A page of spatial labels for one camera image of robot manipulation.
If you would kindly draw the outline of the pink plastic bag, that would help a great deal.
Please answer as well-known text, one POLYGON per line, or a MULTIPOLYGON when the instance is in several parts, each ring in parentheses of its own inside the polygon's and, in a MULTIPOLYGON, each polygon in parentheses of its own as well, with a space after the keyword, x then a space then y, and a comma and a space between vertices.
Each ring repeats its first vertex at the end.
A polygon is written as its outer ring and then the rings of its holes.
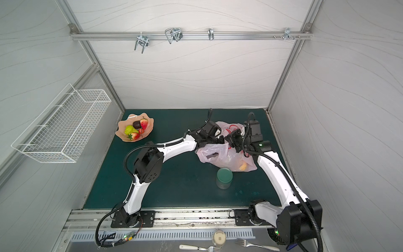
POLYGON ((232 172, 239 172, 243 162, 248 164, 245 172, 257 170, 251 156, 245 157, 243 151, 236 152, 227 141, 224 144, 207 144, 195 151, 201 163, 210 163, 219 168, 229 168, 232 172))

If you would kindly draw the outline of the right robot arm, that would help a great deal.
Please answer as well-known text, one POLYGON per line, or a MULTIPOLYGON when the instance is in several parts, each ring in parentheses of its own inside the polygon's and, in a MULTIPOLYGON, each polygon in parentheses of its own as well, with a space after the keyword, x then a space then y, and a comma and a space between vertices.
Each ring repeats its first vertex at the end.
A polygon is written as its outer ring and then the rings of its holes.
POLYGON ((305 252, 307 248, 302 243, 315 239, 317 250, 322 252, 321 204, 317 200, 310 200, 297 186, 273 145, 264 141, 261 134, 242 133, 239 129, 224 139, 237 152, 253 158, 272 183, 280 200, 280 206, 264 200, 253 201, 249 207, 250 222, 256 225, 267 222, 272 225, 268 229, 269 237, 278 245, 286 246, 288 251, 299 246, 305 252))

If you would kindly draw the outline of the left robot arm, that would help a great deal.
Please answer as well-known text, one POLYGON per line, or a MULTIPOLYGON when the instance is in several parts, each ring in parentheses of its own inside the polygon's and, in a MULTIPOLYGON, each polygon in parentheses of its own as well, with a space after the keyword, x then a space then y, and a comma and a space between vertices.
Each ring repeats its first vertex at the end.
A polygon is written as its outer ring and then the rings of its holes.
POLYGON ((123 168, 132 183, 122 203, 122 213, 127 217, 138 215, 149 185, 161 173, 163 163, 185 152, 196 151, 207 144, 224 144, 223 136, 200 131, 186 133, 182 138, 155 144, 148 142, 131 150, 124 158, 123 168))

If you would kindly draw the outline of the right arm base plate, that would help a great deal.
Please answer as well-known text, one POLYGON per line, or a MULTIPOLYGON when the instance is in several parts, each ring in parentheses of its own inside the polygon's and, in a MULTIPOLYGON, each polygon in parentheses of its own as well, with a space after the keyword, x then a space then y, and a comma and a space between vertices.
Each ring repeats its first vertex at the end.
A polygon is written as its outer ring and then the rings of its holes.
POLYGON ((235 209, 233 210, 233 213, 236 226, 260 226, 262 224, 262 222, 252 220, 250 211, 247 209, 235 209))

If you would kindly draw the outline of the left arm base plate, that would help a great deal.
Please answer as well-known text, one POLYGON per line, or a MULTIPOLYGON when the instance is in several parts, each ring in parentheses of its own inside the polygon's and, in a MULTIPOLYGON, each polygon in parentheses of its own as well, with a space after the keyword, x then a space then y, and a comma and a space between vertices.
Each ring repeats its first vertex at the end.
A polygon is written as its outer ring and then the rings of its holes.
POLYGON ((124 209, 118 210, 113 214, 112 228, 139 228, 153 227, 155 211, 138 211, 132 215, 125 212, 124 209))

